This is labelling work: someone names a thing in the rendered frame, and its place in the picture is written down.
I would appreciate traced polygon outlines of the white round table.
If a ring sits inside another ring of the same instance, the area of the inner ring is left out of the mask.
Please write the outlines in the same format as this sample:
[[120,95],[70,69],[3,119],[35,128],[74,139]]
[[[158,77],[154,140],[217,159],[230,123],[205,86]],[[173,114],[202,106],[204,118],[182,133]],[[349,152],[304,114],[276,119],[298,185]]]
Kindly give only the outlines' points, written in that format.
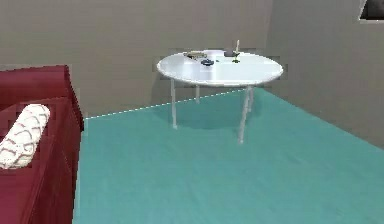
[[[283,67],[276,61],[253,53],[240,52],[237,57],[225,57],[223,50],[202,50],[207,57],[190,59],[185,52],[169,55],[161,59],[157,71],[171,81],[172,127],[177,128],[175,82],[196,86],[196,101],[199,101],[201,86],[208,87],[242,87],[245,99],[239,125],[238,142],[244,142],[247,114],[253,103],[253,88],[278,79],[283,74]],[[201,61],[214,61],[211,66],[204,66]]]

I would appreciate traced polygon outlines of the grey flat tray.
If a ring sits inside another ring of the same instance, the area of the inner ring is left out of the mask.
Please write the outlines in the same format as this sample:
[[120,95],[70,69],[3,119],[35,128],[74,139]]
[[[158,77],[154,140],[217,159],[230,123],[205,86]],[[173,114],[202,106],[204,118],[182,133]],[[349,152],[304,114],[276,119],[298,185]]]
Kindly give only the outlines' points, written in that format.
[[197,60],[198,58],[206,58],[207,55],[201,51],[189,51],[184,53],[185,57],[188,57],[193,60]]

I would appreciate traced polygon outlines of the dark red sofa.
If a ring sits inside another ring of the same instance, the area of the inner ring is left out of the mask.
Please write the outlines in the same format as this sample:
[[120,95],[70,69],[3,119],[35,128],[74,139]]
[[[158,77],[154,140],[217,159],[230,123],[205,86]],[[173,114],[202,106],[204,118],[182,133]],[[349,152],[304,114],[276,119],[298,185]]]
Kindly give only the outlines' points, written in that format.
[[72,224],[84,122],[69,67],[0,71],[0,141],[29,104],[50,119],[28,166],[0,168],[0,224]]

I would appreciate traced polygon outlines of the white patterned pillow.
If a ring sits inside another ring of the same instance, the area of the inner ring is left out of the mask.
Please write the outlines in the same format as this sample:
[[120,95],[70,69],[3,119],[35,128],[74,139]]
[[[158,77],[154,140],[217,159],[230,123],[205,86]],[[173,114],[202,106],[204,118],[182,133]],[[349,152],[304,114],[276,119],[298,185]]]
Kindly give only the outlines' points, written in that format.
[[27,105],[0,142],[0,168],[19,169],[31,163],[50,119],[42,104]]

